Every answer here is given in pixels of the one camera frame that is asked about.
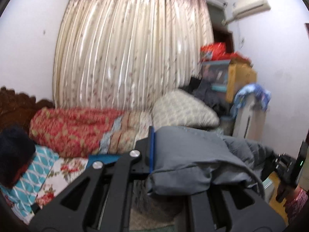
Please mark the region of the red patterned sleeve forearm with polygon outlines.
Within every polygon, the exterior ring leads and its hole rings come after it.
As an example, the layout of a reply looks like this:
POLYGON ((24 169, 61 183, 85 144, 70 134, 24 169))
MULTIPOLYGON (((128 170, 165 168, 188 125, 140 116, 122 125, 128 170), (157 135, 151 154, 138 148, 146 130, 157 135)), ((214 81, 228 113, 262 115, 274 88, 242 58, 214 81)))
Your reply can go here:
POLYGON ((299 215, 300 211, 302 210, 307 201, 307 192, 299 186, 288 194, 288 196, 286 197, 284 208, 285 213, 288 217, 289 224, 292 223, 293 220, 295 220, 297 215, 299 215))

